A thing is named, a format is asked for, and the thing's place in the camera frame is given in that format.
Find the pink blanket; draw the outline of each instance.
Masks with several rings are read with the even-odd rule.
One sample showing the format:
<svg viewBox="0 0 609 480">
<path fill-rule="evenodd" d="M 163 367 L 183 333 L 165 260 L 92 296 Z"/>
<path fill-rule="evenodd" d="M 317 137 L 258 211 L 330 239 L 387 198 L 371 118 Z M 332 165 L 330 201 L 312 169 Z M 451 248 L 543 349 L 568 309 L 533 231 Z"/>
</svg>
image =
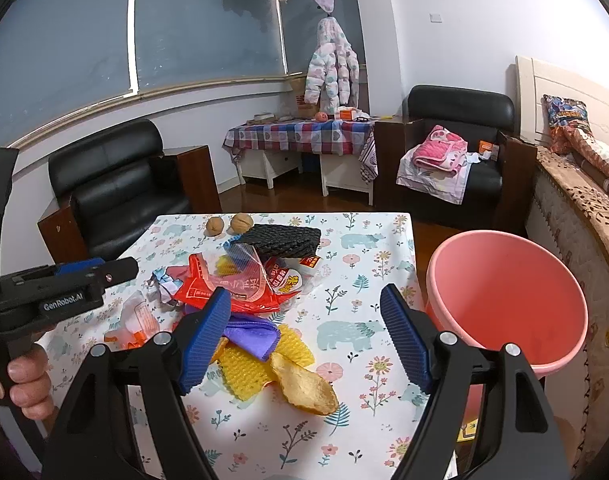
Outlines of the pink blanket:
<svg viewBox="0 0 609 480">
<path fill-rule="evenodd" d="M 413 163 L 427 170 L 457 173 L 465 161 L 466 150 L 466 140 L 438 124 L 413 153 Z"/>
</svg>

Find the purple cloth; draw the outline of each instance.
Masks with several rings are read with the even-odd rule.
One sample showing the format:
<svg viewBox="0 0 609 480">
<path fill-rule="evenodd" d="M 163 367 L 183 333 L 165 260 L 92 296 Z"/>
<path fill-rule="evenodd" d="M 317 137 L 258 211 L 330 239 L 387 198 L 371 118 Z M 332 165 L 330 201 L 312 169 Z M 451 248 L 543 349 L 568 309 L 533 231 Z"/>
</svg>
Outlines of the purple cloth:
<svg viewBox="0 0 609 480">
<path fill-rule="evenodd" d="M 251 314 L 232 314 L 222 335 L 261 361 L 268 359 L 280 341 L 278 327 Z"/>
</svg>

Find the wooden floor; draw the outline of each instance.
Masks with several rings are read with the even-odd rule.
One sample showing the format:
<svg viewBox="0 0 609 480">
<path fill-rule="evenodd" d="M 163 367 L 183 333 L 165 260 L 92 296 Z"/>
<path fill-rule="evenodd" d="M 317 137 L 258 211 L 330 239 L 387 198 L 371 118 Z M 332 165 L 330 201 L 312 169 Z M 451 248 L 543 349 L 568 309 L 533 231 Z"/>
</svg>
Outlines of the wooden floor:
<svg viewBox="0 0 609 480">
<path fill-rule="evenodd" d="M 319 174 L 297 171 L 286 173 L 274 180 L 274 188 L 267 189 L 267 182 L 247 179 L 245 186 L 238 186 L 220 194 L 225 213 L 312 213 L 312 212 L 363 212 L 375 211 L 368 205 L 367 193 L 347 189 L 329 189 L 329 196 L 322 196 Z M 456 229 L 434 224 L 413 222 L 415 241 L 415 266 L 422 295 L 427 299 L 426 275 L 431 255 L 447 238 L 459 233 Z"/>
</svg>

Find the snack package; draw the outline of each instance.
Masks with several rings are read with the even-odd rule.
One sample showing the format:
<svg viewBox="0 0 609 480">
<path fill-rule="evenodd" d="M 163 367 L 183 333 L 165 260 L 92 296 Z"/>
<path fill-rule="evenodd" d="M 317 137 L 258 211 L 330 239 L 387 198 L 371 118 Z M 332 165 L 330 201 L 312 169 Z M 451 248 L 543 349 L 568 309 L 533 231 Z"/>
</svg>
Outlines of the snack package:
<svg viewBox="0 0 609 480">
<path fill-rule="evenodd" d="M 310 294 L 319 285 L 323 259 L 319 256 L 306 258 L 269 258 L 265 263 L 268 283 L 277 294 L 297 291 Z"/>
<path fill-rule="evenodd" d="M 479 142 L 478 153 L 484 155 L 485 152 L 491 152 L 491 160 L 497 160 L 497 156 L 500 152 L 500 147 L 497 144 L 491 144 L 486 140 Z"/>
<path fill-rule="evenodd" d="M 136 290 L 124 301 L 120 325 L 105 333 L 104 341 L 117 342 L 123 350 L 139 348 L 160 331 L 158 320 L 153 317 L 142 292 Z"/>
<path fill-rule="evenodd" d="M 177 268 L 155 269 L 147 281 L 147 301 L 150 305 L 159 307 L 163 312 L 181 307 L 180 302 L 173 299 L 173 294 L 182 286 L 182 280 L 174 279 L 168 274 L 168 272 L 172 272 L 170 269 Z"/>
<path fill-rule="evenodd" d="M 232 312 L 245 314 L 279 312 L 280 305 L 297 294 L 296 291 L 278 295 L 267 286 L 265 269 L 253 247 L 236 244 L 235 249 L 228 252 L 238 272 L 226 276 L 210 274 L 202 253 L 189 256 L 190 276 L 173 296 L 186 303 L 185 313 L 192 312 L 191 307 L 201 309 L 217 286 L 232 294 Z"/>
</svg>

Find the bed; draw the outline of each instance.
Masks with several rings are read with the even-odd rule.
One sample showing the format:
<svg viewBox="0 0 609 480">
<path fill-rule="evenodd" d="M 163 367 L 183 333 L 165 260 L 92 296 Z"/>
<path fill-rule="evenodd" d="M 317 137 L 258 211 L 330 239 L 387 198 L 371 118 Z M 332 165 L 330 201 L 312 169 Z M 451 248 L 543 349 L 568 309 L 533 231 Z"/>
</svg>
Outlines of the bed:
<svg viewBox="0 0 609 480">
<path fill-rule="evenodd" d="M 539 146 L 526 230 L 573 272 L 587 298 L 585 348 L 545 386 L 562 420 L 574 473 L 586 474 L 604 458 L 604 451 L 598 453 L 609 441 L 609 197 L 577 166 L 545 147 L 551 136 L 542 96 L 585 102 L 594 136 L 609 145 L 609 90 L 546 62 L 521 56 L 516 61 L 520 136 Z"/>
</svg>

